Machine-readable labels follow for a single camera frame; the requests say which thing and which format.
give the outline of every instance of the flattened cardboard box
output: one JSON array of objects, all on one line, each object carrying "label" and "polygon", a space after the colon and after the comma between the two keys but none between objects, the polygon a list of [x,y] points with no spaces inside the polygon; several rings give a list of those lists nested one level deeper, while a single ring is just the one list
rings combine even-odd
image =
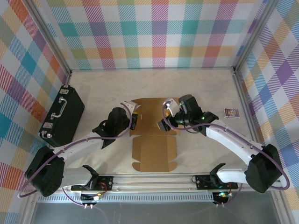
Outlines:
[{"label": "flattened cardboard box", "polygon": [[176,162],[170,162],[177,157],[176,138],[171,135],[179,131],[164,132],[158,128],[157,122],[162,117],[162,104],[167,98],[141,98],[132,100],[138,104],[136,112],[138,121],[131,135],[133,138],[132,166],[140,172],[169,172],[177,167]]}]

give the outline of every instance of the card game box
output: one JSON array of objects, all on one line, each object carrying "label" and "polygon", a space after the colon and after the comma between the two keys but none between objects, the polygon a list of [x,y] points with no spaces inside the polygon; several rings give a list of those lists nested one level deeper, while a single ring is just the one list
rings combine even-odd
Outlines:
[{"label": "card game box", "polygon": [[224,118],[240,118],[239,110],[224,108]]}]

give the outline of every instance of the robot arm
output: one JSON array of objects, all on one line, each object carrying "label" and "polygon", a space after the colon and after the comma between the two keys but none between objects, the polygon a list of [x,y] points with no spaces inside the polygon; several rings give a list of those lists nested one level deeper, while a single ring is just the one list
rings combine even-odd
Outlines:
[{"label": "robot arm", "polygon": [[93,189],[99,183],[99,174],[90,166],[84,165],[79,168],[67,168],[71,163],[82,156],[103,149],[113,143],[116,137],[124,130],[135,129],[137,114],[134,110],[137,104],[134,102],[122,102],[128,109],[114,108],[107,120],[102,121],[98,127],[93,129],[87,136],[67,145],[50,149],[42,147],[38,150],[33,161],[28,167],[25,176],[27,179],[52,156],[63,150],[59,156],[51,160],[31,181],[31,184],[41,192],[43,196],[53,194],[60,187],[83,185],[85,188]]},{"label": "robot arm", "polygon": [[[179,125],[211,124],[210,126],[196,127],[193,130],[223,144],[245,163],[243,167],[229,167],[225,163],[216,166],[210,172],[211,182],[215,186],[228,182],[238,182],[249,184],[254,190],[264,193],[280,178],[281,172],[277,167],[264,155],[253,150],[253,147],[258,148],[281,166],[278,150],[273,145],[262,146],[246,139],[226,126],[216,115],[211,112],[202,112],[192,95],[185,95],[178,101],[179,105],[173,99],[167,99],[164,103],[166,109],[170,111],[166,117],[168,124],[175,128]],[[167,123],[163,119],[158,122],[158,126],[161,130],[169,131],[171,127]]]}]

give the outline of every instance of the checkered wall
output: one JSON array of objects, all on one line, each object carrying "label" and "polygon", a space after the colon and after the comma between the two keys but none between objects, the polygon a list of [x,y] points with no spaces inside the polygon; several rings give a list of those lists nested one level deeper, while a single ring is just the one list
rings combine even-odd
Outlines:
[{"label": "checkered wall", "polygon": [[299,223],[299,0],[281,0],[241,69],[261,141],[280,149]]},{"label": "checkered wall", "polygon": [[0,0],[0,224],[14,224],[36,137],[66,78],[21,0]]},{"label": "checkered wall", "polygon": [[68,63],[81,70],[231,67],[266,2],[35,0]]}]

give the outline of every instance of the white floor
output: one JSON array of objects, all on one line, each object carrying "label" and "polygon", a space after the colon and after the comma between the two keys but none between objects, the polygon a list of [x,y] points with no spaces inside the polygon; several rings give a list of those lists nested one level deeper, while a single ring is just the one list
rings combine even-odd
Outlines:
[{"label": "white floor", "polygon": [[[123,100],[181,97],[192,94],[203,111],[224,119],[224,108],[240,110],[240,119],[224,119],[233,129],[250,138],[244,113],[229,70],[106,70],[74,73],[71,78],[86,105],[75,140],[87,135]],[[100,174],[137,173],[132,167],[132,137],[86,155],[71,167],[90,165]],[[178,163],[172,173],[206,173],[219,163],[242,165],[242,161],[220,143],[201,134],[177,136]]]}]

